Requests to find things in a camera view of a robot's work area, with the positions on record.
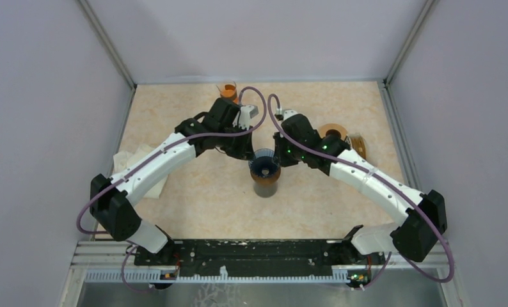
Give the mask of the blue glass dripper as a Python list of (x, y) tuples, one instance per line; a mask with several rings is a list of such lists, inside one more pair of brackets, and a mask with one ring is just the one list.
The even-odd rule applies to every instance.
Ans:
[(258, 174), (268, 174), (270, 171), (275, 171), (280, 168), (278, 159), (275, 156), (274, 150), (268, 148), (261, 148), (254, 152), (253, 157), (248, 161), (250, 171)]

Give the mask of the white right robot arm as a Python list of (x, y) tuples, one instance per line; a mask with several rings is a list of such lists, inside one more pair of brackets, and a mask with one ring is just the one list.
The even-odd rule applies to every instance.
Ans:
[(273, 136), (283, 167), (299, 162), (346, 183), (380, 206), (392, 222), (362, 226), (343, 246), (344, 258), (360, 263), (368, 254), (398, 252), (414, 262), (423, 262), (447, 229), (445, 199), (437, 191), (423, 193), (402, 184), (377, 169), (340, 134), (321, 135), (308, 118), (293, 110), (276, 116)]

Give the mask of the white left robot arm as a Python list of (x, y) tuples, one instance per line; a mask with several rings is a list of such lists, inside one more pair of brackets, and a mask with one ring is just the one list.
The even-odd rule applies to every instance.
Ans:
[(114, 240), (137, 244), (160, 265), (170, 263), (175, 255), (172, 239), (143, 220), (135, 205), (171, 172), (207, 150), (219, 148), (234, 159), (250, 159), (251, 120), (256, 115), (257, 106), (217, 98), (207, 112), (182, 121), (162, 144), (132, 166), (109, 178), (93, 178), (90, 214)]

